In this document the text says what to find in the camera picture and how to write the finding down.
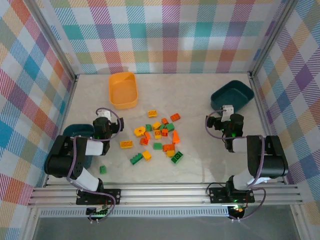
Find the teal plastic container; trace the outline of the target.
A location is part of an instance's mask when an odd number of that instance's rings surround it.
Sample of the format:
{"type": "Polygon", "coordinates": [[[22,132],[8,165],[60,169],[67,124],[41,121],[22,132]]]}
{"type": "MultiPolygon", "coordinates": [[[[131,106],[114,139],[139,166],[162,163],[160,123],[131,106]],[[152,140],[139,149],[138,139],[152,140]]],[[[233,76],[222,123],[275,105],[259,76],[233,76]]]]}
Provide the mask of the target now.
{"type": "Polygon", "coordinates": [[[253,90],[239,80],[232,80],[215,91],[210,97],[210,106],[213,110],[220,110],[223,105],[232,105],[237,113],[246,106],[255,94],[253,90]]]}
{"type": "MultiPolygon", "coordinates": [[[[62,135],[67,137],[75,137],[81,135],[83,137],[89,138],[94,136],[94,127],[91,124],[71,124],[64,129],[62,135]]],[[[85,156],[85,169],[88,169],[91,166],[92,159],[93,156],[85,156]]]]}

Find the yellow plastic container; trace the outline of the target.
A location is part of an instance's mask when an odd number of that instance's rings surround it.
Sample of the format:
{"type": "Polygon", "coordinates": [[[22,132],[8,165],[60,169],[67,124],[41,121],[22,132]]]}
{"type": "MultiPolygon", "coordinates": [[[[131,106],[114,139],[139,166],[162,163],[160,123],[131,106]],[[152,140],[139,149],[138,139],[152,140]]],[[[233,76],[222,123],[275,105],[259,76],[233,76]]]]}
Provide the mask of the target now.
{"type": "Polygon", "coordinates": [[[138,103],[136,75],[119,72],[108,79],[109,101],[118,110],[134,108],[138,103]]]}

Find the long green lego brick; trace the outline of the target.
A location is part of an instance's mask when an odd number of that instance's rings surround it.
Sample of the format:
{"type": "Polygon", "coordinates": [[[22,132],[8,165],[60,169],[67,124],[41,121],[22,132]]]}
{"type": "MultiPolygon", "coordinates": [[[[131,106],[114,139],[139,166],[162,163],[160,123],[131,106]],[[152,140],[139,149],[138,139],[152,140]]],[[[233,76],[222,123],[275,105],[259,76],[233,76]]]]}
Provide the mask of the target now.
{"type": "Polygon", "coordinates": [[[182,158],[183,158],[183,153],[180,152],[180,151],[177,151],[173,157],[171,158],[171,161],[174,163],[174,164],[177,164],[182,158]]]}
{"type": "Polygon", "coordinates": [[[130,159],[130,162],[132,165],[135,165],[136,163],[138,163],[141,159],[143,159],[143,155],[141,153],[136,154],[134,157],[132,157],[130,159]]]}

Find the plaid fabric panel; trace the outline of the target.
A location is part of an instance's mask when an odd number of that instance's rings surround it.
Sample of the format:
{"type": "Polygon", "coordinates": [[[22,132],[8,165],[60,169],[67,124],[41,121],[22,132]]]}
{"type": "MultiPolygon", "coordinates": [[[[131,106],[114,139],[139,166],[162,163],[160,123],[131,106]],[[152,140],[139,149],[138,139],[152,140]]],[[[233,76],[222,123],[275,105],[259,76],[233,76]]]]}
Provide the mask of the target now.
{"type": "Polygon", "coordinates": [[[78,74],[244,73],[288,0],[34,0],[78,74]]]}
{"type": "Polygon", "coordinates": [[[299,186],[307,219],[320,227],[320,0],[298,0],[256,83],[299,186]]]}
{"type": "Polygon", "coordinates": [[[0,0],[0,240],[19,240],[71,86],[24,0],[0,0]]]}

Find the small electronics board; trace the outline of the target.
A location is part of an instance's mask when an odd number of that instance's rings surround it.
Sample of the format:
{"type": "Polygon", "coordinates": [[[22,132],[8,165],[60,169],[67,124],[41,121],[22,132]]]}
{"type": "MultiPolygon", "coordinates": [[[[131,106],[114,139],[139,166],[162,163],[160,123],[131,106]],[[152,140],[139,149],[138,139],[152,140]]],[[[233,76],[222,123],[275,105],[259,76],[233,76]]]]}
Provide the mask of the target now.
{"type": "Polygon", "coordinates": [[[99,222],[99,220],[103,219],[109,212],[109,208],[103,206],[102,208],[97,207],[88,207],[86,208],[85,215],[88,220],[92,222],[99,222]]]}
{"type": "Polygon", "coordinates": [[[233,218],[243,218],[245,215],[245,209],[247,207],[245,205],[235,205],[235,206],[229,206],[228,207],[228,214],[229,217],[233,218]]]}

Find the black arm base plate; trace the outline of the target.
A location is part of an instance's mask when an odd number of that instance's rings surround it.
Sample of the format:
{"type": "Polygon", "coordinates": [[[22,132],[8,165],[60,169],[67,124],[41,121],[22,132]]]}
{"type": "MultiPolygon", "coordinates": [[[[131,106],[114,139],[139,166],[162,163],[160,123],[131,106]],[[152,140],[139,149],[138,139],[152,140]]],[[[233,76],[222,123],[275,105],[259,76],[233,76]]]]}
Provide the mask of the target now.
{"type": "Polygon", "coordinates": [[[76,191],[76,205],[112,205],[120,204],[121,190],[118,188],[103,189],[102,192],[90,193],[87,191],[76,191]]]}
{"type": "Polygon", "coordinates": [[[209,188],[209,197],[211,204],[246,204],[255,202],[252,190],[230,190],[226,187],[209,188]]]}

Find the aluminium mounting rail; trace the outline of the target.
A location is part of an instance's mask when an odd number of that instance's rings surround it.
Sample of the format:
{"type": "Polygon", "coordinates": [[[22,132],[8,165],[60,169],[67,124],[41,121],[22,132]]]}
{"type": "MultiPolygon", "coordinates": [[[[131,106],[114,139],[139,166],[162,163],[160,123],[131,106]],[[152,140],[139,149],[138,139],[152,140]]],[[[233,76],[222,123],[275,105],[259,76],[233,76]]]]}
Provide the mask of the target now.
{"type": "MultiPolygon", "coordinates": [[[[207,183],[106,184],[106,189],[120,189],[121,207],[207,207],[211,204],[207,183]]],[[[283,182],[261,184],[253,192],[258,205],[300,205],[304,202],[296,185],[283,182]]],[[[69,184],[49,184],[33,190],[29,207],[74,207],[76,189],[69,184]]]]}

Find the aluminium frame post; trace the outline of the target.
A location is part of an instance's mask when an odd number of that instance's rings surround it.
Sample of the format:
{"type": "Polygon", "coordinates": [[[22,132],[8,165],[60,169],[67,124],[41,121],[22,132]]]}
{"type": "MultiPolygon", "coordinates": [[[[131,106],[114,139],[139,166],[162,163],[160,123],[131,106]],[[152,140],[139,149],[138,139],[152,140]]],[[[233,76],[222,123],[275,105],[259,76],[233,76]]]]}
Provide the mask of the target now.
{"type": "Polygon", "coordinates": [[[66,71],[66,74],[70,77],[70,79],[75,83],[77,81],[77,75],[73,71],[67,57],[65,56],[62,48],[60,47],[58,40],[54,36],[49,24],[47,23],[45,17],[43,16],[39,6],[37,5],[35,0],[23,0],[32,16],[35,18],[38,23],[40,29],[43,32],[43,35],[47,39],[49,45],[52,47],[54,53],[56,54],[58,60],[61,62],[62,67],[66,71]]]}
{"type": "Polygon", "coordinates": [[[252,68],[250,70],[249,76],[254,79],[257,75],[260,69],[263,66],[263,63],[265,62],[267,55],[271,51],[273,45],[275,44],[276,40],[278,39],[280,33],[282,32],[286,22],[288,21],[289,17],[291,16],[293,10],[295,9],[297,3],[299,0],[287,0],[287,2],[284,5],[284,9],[282,10],[279,19],[275,22],[274,27],[272,31],[270,32],[270,35],[267,38],[267,41],[260,51],[260,54],[258,55],[258,58],[252,68]]]}

